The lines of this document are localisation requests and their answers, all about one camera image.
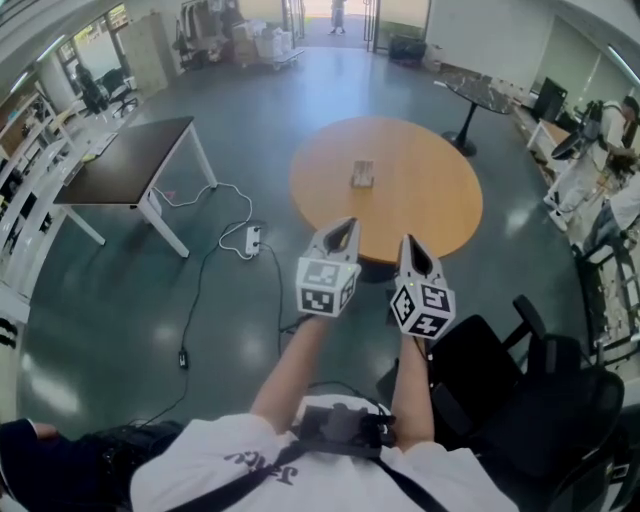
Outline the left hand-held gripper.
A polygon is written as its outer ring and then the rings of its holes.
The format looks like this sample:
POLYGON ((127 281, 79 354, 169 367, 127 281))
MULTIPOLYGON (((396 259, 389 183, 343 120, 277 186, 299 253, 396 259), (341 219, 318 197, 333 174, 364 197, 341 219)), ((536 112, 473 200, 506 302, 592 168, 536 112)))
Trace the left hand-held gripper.
POLYGON ((298 311, 338 317, 353 297, 361 266, 358 263, 360 221, 343 217, 319 229, 298 260, 298 311))

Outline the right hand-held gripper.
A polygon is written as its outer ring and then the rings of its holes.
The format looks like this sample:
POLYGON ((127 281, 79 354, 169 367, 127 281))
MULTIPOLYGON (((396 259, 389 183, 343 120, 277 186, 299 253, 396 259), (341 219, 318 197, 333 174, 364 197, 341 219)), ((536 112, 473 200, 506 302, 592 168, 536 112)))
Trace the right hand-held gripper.
MULTIPOLYGON (((411 234, 403 236, 399 247, 400 276, 440 275, 441 263, 411 234)), ((390 308, 400 331, 407 336, 438 340, 456 316, 453 290, 425 279, 398 277, 390 308)))

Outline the person's left forearm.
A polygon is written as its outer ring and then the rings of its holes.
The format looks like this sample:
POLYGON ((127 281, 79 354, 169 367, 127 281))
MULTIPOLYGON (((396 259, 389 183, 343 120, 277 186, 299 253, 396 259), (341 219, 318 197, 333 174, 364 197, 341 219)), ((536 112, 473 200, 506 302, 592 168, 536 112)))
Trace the person's left forearm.
POLYGON ((251 406, 250 413, 264 419, 278 435, 288 431, 295 419, 332 323, 333 318, 313 316, 299 326, 251 406))

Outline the person's right forearm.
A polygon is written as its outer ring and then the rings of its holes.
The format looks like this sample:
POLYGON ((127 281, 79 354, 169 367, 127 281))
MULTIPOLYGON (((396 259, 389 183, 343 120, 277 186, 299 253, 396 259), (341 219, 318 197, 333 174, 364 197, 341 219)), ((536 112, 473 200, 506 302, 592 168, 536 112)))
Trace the person's right forearm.
POLYGON ((403 335, 391 412, 396 446, 403 452, 433 442, 434 418, 424 342, 403 335))

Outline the round wooden table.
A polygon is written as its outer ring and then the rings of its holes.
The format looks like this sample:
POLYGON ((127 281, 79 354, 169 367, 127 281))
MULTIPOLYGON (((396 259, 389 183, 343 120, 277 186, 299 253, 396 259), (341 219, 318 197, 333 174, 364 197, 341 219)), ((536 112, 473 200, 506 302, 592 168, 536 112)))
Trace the round wooden table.
POLYGON ((357 218, 359 254, 379 263, 395 262, 406 234, 436 257, 451 254, 472 238, 483 213, 469 161, 436 133, 395 118, 356 117, 320 129, 296 151, 290 188, 314 229, 357 218), (351 187, 356 160, 374 161, 372 188, 351 187))

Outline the black metal rack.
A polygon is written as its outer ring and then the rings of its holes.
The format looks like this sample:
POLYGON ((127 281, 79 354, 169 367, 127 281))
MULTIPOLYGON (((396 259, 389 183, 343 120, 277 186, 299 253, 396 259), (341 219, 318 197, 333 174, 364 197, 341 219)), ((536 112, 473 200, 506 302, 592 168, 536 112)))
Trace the black metal rack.
POLYGON ((605 366, 640 353, 640 271, 631 245, 622 236, 575 258, 590 354, 605 366))

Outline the black marble round table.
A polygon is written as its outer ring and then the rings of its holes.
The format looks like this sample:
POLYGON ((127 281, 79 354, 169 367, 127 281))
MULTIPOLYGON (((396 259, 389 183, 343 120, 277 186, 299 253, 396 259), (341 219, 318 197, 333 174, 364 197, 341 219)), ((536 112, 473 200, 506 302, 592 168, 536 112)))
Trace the black marble round table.
POLYGON ((451 72, 443 76, 443 82, 451 92, 469 102, 469 110, 460 130, 443 132, 442 137, 464 157, 475 156, 477 148, 468 138, 468 131, 476 110, 481 108, 499 115, 509 115, 512 112, 511 101, 506 94, 493 87, 491 79, 484 75, 477 77, 451 72))

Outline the black chest-mounted device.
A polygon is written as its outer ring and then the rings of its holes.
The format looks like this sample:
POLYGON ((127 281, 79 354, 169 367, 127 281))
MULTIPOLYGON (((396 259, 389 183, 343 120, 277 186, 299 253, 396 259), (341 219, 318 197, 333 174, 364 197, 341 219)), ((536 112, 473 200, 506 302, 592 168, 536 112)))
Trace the black chest-mounted device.
POLYGON ((297 445, 306 452, 376 459, 384 447, 393 447, 395 417, 371 413, 367 408, 349 409, 307 406, 298 425, 297 445))

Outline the white low table wooden top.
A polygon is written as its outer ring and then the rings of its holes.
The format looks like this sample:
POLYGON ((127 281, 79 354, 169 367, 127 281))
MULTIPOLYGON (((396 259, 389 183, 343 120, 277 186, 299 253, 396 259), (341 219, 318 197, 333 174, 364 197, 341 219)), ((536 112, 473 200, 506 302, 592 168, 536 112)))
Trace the white low table wooden top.
POLYGON ((562 128, 548 122, 545 120, 540 120, 536 127, 533 129, 531 136, 526 144, 528 149, 531 149, 534 145, 537 144, 537 140, 540 136, 544 134, 549 140, 551 140, 555 145, 563 142, 568 136, 569 133, 562 128))

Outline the black standing desk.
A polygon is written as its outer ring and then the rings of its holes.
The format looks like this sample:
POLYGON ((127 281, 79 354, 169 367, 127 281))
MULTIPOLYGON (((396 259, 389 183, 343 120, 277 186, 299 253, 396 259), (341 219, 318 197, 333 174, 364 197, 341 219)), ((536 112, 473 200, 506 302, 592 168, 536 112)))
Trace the black standing desk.
POLYGON ((582 132, 571 133, 560 142, 551 152, 551 158, 557 161, 579 159, 589 149, 592 141, 582 132))

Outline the black crate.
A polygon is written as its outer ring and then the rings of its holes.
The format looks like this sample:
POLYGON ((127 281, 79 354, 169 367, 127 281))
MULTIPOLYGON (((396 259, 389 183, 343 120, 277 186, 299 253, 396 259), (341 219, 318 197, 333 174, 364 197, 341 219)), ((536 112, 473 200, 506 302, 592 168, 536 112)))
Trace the black crate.
POLYGON ((420 65, 427 45, 423 40, 394 34, 389 43, 389 58, 406 65, 420 65))

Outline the cart with boxes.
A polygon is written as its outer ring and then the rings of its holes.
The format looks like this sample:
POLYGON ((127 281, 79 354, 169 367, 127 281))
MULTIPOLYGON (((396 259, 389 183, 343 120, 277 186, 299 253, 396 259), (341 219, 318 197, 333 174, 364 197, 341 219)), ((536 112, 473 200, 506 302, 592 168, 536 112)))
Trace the cart with boxes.
POLYGON ((232 26, 234 62, 243 68, 266 65, 275 71, 296 65, 304 53, 294 46, 293 33, 262 20, 246 20, 232 26))

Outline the dark cabinet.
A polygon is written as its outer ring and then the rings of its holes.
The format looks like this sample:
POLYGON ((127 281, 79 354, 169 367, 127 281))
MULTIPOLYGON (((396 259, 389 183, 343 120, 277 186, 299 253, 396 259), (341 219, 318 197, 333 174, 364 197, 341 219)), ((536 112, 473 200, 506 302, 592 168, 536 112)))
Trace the dark cabinet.
POLYGON ((567 90, 550 78, 542 84, 538 97, 532 109, 532 115, 537 120, 553 122, 559 116, 567 97, 567 90))

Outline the dark desk with white legs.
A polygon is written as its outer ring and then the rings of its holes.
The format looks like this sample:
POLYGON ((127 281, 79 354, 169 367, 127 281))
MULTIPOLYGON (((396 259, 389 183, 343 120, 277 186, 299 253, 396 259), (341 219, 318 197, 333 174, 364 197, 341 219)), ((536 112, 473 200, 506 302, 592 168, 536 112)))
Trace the dark desk with white legs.
POLYGON ((174 251, 186 259, 190 251, 154 208, 150 193, 176 150, 187 138, 193 142, 196 159, 208 187, 217 188, 218 180, 197 134, 194 118, 188 116, 121 129, 103 153, 84 164, 83 169, 62 188, 54 203, 101 246, 106 243, 105 238, 73 208, 134 207, 174 251))

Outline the white paper sheet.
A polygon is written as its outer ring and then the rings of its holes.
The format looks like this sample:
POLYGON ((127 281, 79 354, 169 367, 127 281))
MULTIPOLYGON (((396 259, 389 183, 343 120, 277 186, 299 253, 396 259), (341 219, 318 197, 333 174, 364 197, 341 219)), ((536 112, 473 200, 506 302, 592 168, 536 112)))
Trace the white paper sheet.
POLYGON ((89 148, 86 154, 93 157, 99 157, 116 139, 117 136, 117 132, 106 132, 101 134, 96 142, 89 148))

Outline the clothes rack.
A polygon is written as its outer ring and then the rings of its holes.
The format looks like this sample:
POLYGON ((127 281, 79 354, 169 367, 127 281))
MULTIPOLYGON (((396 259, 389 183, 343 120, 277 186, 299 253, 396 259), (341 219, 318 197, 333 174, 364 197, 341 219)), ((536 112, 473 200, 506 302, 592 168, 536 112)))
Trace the clothes rack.
POLYGON ((186 0, 175 22, 175 40, 182 71, 200 70, 221 60, 226 41, 221 15, 224 0, 186 0))

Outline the person's white t-shirt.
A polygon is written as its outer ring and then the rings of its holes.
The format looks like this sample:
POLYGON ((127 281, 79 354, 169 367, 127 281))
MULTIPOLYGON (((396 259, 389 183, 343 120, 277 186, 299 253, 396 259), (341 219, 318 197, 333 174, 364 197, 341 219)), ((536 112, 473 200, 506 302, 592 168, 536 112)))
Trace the person's white t-shirt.
MULTIPOLYGON (((273 464, 294 441, 250 414, 194 419, 131 482, 134 512, 167 512, 273 464)), ((407 451, 386 448, 381 459, 428 491, 447 512, 519 512, 471 450, 422 442, 407 451)), ((228 512, 423 512, 374 462, 306 453, 275 468, 228 512)))

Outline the grey locker cabinet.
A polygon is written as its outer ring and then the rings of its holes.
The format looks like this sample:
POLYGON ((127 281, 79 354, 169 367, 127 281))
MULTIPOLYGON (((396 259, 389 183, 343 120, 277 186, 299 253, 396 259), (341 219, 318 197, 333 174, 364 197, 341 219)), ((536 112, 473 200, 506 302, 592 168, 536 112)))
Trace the grey locker cabinet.
POLYGON ((138 91, 147 99, 167 88, 174 67, 159 13, 130 22, 121 31, 124 52, 138 91))

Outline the white shelving unit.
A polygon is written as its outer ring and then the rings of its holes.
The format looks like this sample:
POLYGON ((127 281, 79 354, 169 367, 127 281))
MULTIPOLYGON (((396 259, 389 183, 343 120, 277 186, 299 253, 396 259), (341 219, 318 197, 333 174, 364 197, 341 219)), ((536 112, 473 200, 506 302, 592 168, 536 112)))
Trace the white shelving unit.
POLYGON ((96 158, 86 152, 98 137, 116 132, 112 123, 102 131, 84 126, 74 138, 64 122, 77 113, 75 108, 56 113, 36 86, 0 130, 0 142, 14 128, 27 130, 0 165, 0 317, 14 323, 28 322, 39 273, 62 224, 70 219, 54 199, 83 163, 96 158))

